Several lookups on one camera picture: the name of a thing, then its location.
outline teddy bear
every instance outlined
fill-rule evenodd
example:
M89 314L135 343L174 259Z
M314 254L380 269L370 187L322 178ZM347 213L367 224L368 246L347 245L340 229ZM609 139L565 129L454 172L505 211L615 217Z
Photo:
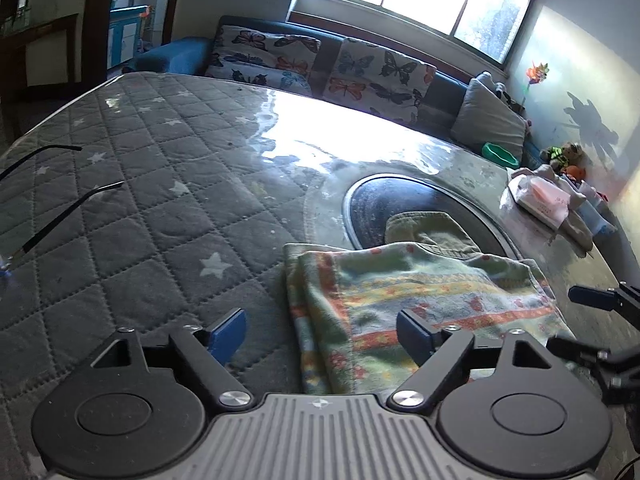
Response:
M549 164L553 170L560 174L567 166L576 166L582 157L582 147L574 142L566 142L561 148L550 146L540 152L542 162Z

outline sofa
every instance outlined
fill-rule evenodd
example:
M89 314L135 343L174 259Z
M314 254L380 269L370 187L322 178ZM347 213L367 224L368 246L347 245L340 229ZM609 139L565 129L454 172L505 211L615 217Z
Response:
M321 46L308 78L313 97L322 99L322 92L334 68L344 36L292 23L269 22L241 16L222 16L218 30L226 25L246 27L271 34L310 36ZM187 75L205 74L214 46L211 38L188 37L139 54L124 68L124 72L159 72ZM449 131L465 97L467 85L441 72L436 72L418 112L414 129L452 142Z

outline cloth pile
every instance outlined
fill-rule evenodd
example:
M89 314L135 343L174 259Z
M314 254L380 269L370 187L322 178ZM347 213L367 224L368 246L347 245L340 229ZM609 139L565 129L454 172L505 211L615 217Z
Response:
M513 328L542 343L572 336L533 260L482 254L446 213L395 215L385 242L359 251L284 246L307 393L397 388L417 368L396 336L404 308L436 328L456 324L485 337Z

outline green plastic basket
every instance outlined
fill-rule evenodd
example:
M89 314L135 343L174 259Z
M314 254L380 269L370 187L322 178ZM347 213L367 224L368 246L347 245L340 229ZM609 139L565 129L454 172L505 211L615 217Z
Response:
M482 147L482 156L484 156L486 160L495 162L498 166L503 168L517 170L520 167L518 161L513 155L511 155L511 153L490 142L486 143Z

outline quilted gray tablecloth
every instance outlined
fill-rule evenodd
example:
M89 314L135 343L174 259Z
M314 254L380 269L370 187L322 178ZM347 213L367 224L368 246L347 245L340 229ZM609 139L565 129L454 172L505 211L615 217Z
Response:
M245 308L229 369L258 396L301 391L280 263L285 243L303 241L311 174L261 157L268 142L249 145L276 120L260 113L273 94L130 74L5 153L2 168L46 144L83 147L41 152L0 182L5 257L85 192L126 184L87 201L0 283L0 478L37 472L31 413L117 326L162 342L173 325Z

